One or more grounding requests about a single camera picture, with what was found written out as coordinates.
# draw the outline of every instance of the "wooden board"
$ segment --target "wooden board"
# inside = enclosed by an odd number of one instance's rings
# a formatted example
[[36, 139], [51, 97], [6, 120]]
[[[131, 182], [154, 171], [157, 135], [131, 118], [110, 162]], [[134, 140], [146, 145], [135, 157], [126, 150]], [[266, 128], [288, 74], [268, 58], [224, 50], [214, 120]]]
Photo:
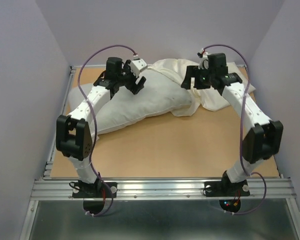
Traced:
[[[93, 83], [102, 70], [85, 69], [80, 83]], [[77, 86], [78, 73], [73, 87]], [[103, 177], [221, 177], [239, 158], [239, 130], [240, 118], [232, 107], [216, 112], [199, 107], [191, 117], [166, 113], [100, 135], [92, 161]], [[279, 176], [273, 157], [257, 171], [265, 177]], [[50, 176], [78, 175], [72, 163], [57, 151]]]

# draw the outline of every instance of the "lavender wall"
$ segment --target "lavender wall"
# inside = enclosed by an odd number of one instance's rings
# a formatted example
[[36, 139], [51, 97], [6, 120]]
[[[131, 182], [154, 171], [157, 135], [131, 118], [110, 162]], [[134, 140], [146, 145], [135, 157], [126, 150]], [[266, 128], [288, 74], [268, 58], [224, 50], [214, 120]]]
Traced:
[[284, 125], [276, 162], [300, 205], [300, 0], [286, 0], [250, 64], [258, 104]]
[[[36, 0], [71, 65], [110, 44], [133, 47], [148, 62], [198, 60], [202, 47], [223, 43], [250, 59], [284, 0]], [[91, 64], [104, 64], [108, 50]], [[222, 49], [228, 60], [241, 60]]]
[[0, 240], [19, 239], [69, 65], [34, 0], [0, 0]]

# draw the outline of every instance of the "screw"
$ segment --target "screw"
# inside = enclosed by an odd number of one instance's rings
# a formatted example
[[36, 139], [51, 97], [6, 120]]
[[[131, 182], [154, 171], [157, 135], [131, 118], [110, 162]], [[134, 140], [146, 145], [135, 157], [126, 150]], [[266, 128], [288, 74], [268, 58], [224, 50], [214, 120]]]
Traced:
[[115, 186], [110, 187], [110, 189], [113, 194], [117, 192], [117, 188]]
[[247, 184], [243, 185], [243, 186], [242, 186], [242, 190], [243, 190], [244, 192], [249, 192], [249, 186], [248, 186]]

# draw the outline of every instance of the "white fabric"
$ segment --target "white fabric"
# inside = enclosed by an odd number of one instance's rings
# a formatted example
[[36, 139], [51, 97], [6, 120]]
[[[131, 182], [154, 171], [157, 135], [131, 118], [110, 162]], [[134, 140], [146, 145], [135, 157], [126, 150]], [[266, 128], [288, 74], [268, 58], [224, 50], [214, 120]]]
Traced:
[[[171, 81], [167, 76], [147, 69], [140, 74], [146, 81], [144, 88], [133, 95], [125, 87], [121, 87], [111, 101], [97, 113], [98, 134], [106, 134], [152, 116], [167, 112], [174, 113], [180, 108], [189, 109], [192, 97], [187, 90], [182, 89], [177, 81]], [[81, 86], [88, 94], [92, 84]], [[68, 96], [70, 109], [74, 110], [84, 100], [78, 87], [73, 88]], [[90, 126], [91, 133], [95, 131], [94, 124]]]
[[[167, 76], [169, 79], [171, 79], [178, 85], [181, 85], [186, 75], [187, 66], [189, 65], [198, 65], [198, 63], [186, 59], [168, 58], [155, 62], [151, 67], [149, 67], [149, 69], [157, 71], [158, 73]], [[227, 63], [227, 66], [229, 73], [237, 73], [242, 79], [243, 84], [246, 86], [248, 80], [240, 72], [236, 64], [234, 62], [229, 62]], [[179, 110], [175, 110], [173, 112], [175, 116], [191, 116], [196, 112], [200, 104], [205, 109], [208, 109], [210, 111], [217, 111], [230, 105], [218, 93], [218, 91], [213, 89], [212, 87], [209, 89], [197, 90], [194, 89], [193, 86], [194, 81], [191, 82], [191, 89], [188, 90], [193, 100], [192, 105], [188, 109], [182, 108]], [[250, 85], [248, 92], [251, 93], [254, 90], [255, 88], [252, 85]]]

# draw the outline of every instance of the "robotic arm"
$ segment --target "robotic arm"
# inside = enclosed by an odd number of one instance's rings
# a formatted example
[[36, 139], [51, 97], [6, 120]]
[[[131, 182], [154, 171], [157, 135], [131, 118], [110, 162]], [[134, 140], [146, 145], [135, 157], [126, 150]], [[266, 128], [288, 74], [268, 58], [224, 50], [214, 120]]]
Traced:
[[[138, 55], [134, 56], [134, 60], [127, 60], [124, 64], [121, 58], [109, 57], [105, 71], [95, 81], [87, 95], [94, 114], [97, 114], [122, 86], [136, 95], [144, 87], [146, 78], [143, 76], [138, 83], [136, 82], [140, 73], [147, 67], [147, 63]], [[56, 121], [56, 149], [74, 165], [79, 178], [79, 189], [89, 186], [94, 188], [94, 185], [100, 188], [98, 176], [89, 159], [93, 145], [89, 129], [92, 122], [93, 115], [86, 100], [67, 116], [60, 115]]]
[[[201, 58], [199, 66], [187, 66], [181, 87], [190, 89], [192, 78], [194, 78], [193, 87], [196, 89], [213, 87], [241, 116], [245, 86], [237, 73], [228, 73], [226, 55], [224, 53], [208, 54], [202, 49], [198, 56]], [[264, 114], [250, 95], [246, 96], [243, 114], [243, 125], [247, 132], [242, 145], [243, 165], [246, 172], [251, 174], [264, 160], [278, 153], [283, 125], [280, 121], [272, 121]], [[224, 172], [221, 182], [217, 184], [211, 182], [206, 196], [233, 197], [247, 184], [246, 179], [247, 174], [238, 160], [232, 168]], [[241, 193], [242, 196], [247, 196], [247, 194], [249, 194], [247, 191]]]

